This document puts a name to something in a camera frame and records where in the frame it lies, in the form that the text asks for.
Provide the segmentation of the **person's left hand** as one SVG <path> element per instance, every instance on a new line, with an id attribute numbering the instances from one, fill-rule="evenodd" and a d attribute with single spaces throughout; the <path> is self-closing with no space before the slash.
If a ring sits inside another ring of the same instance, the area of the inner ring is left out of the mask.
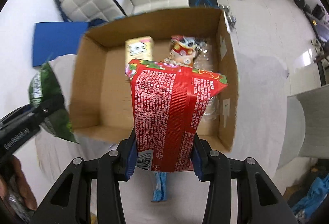
<path id="1" fill-rule="evenodd" d="M 8 160 L 11 163 L 10 167 L 12 168 L 13 175 L 15 177 L 18 193 L 23 198 L 25 206 L 29 210 L 36 211 L 37 201 L 22 171 L 20 160 L 14 155 L 12 155 Z M 1 171 L 1 199 L 3 200 L 8 196 L 7 181 L 3 177 L 4 175 L 5 173 Z"/>

